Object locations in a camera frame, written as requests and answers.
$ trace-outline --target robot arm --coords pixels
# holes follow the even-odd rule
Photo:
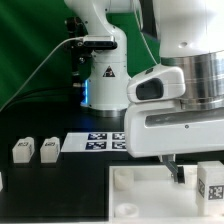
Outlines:
[[[133,2],[136,8],[140,6],[138,0],[65,0],[87,29],[90,41],[86,43],[95,44],[105,38],[117,43],[114,50],[92,52],[91,75],[86,80],[88,100],[82,105],[100,116],[123,115],[129,104],[127,38],[121,29],[107,21],[106,14],[133,11]]]
[[[166,159],[223,150],[224,3],[153,0],[153,7],[161,64],[128,85],[127,149]]]

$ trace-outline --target white box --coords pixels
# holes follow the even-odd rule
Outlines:
[[[12,149],[14,163],[29,163],[34,151],[33,138],[19,139]]]
[[[224,215],[224,166],[219,161],[198,163],[196,203],[200,216]]]
[[[41,149],[41,163],[56,163],[60,153],[60,140],[53,137],[45,139]]]

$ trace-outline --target white platform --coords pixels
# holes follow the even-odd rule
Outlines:
[[[134,185],[128,190],[115,187],[115,170],[131,169]],[[196,166],[185,166],[186,185],[174,183],[165,166],[110,167],[109,220],[112,223],[224,223],[224,217],[198,217]],[[123,203],[136,205],[139,216],[117,218],[115,208]]]

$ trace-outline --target black table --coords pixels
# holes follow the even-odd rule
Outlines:
[[[108,220],[110,165],[158,164],[156,157],[134,159],[127,152],[61,153],[56,164],[41,164],[45,138],[68,132],[124,131],[124,118],[83,113],[71,103],[14,105],[0,114],[0,222],[66,222]],[[35,139],[29,164],[14,164],[12,148],[20,138]],[[224,152],[177,156],[177,163],[224,160]]]

